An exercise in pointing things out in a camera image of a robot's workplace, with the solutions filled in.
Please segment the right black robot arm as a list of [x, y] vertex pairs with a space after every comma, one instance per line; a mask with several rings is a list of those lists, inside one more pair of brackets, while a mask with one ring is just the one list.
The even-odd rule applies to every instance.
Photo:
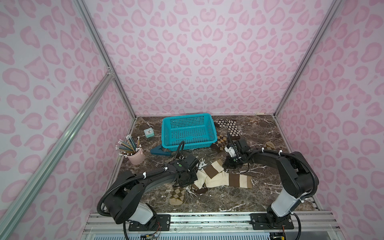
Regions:
[[228, 145], [225, 169], [239, 169], [243, 165], [265, 165], [277, 169], [282, 190], [265, 213], [250, 214], [254, 230], [293, 230], [291, 219], [296, 208], [318, 189], [319, 179], [300, 152], [284, 153], [262, 149], [251, 149], [244, 138], [233, 141], [227, 133]]

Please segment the cream brown striped sock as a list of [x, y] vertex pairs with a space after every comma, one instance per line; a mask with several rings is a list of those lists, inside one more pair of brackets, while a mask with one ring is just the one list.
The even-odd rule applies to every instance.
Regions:
[[205, 181], [207, 188], [229, 186], [235, 188], [251, 189], [253, 187], [252, 177], [239, 174], [221, 172], [214, 177], [208, 177]]
[[198, 179], [192, 184], [195, 190], [200, 190], [203, 186], [206, 188], [226, 186], [229, 183], [228, 173], [225, 172], [221, 160], [206, 166], [204, 170], [197, 171], [197, 177]]

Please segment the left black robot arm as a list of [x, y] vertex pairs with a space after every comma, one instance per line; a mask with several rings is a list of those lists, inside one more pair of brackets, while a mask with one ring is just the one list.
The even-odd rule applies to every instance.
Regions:
[[188, 187], [198, 180], [199, 161], [196, 157], [183, 156], [185, 142], [182, 141], [174, 158], [163, 167], [142, 174], [123, 172], [105, 192], [97, 204], [97, 212], [104, 217], [112, 217], [116, 224], [126, 223], [138, 226], [138, 230], [161, 230], [161, 217], [149, 204], [141, 203], [146, 192], [165, 184], [175, 187]]

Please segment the dark brown argyle sock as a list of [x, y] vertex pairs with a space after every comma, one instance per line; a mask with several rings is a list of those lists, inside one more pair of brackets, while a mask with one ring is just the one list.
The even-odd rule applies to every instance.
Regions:
[[211, 149], [221, 152], [228, 144], [228, 138], [224, 135], [217, 135], [217, 141], [211, 145]]

